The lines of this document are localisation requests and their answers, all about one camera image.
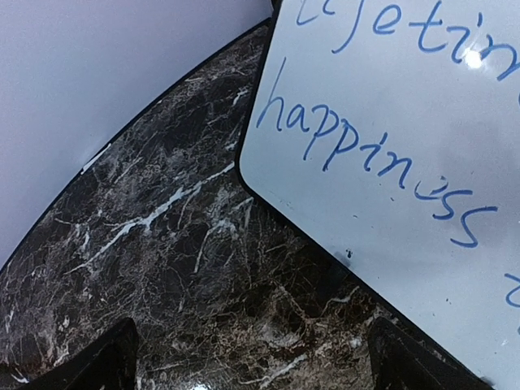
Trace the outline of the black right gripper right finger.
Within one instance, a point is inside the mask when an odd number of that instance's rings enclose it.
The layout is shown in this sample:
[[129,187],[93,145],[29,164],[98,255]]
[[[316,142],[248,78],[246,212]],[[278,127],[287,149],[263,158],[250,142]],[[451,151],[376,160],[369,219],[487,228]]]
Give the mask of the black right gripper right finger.
[[370,328],[375,389],[490,389],[467,370],[439,359],[385,318]]

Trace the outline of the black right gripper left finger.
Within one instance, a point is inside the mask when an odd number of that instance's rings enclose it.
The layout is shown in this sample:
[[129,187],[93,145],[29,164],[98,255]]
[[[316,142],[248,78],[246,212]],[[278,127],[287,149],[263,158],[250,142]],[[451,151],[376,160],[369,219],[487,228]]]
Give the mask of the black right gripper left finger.
[[134,389],[139,336],[131,318],[118,321],[72,360],[25,389]]

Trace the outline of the white whiteboard black frame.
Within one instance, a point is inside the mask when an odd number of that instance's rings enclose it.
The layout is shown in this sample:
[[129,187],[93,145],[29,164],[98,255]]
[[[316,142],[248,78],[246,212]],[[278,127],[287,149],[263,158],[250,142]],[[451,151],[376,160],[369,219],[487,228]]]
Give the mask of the white whiteboard black frame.
[[236,169],[465,368],[518,388],[518,2],[279,2]]

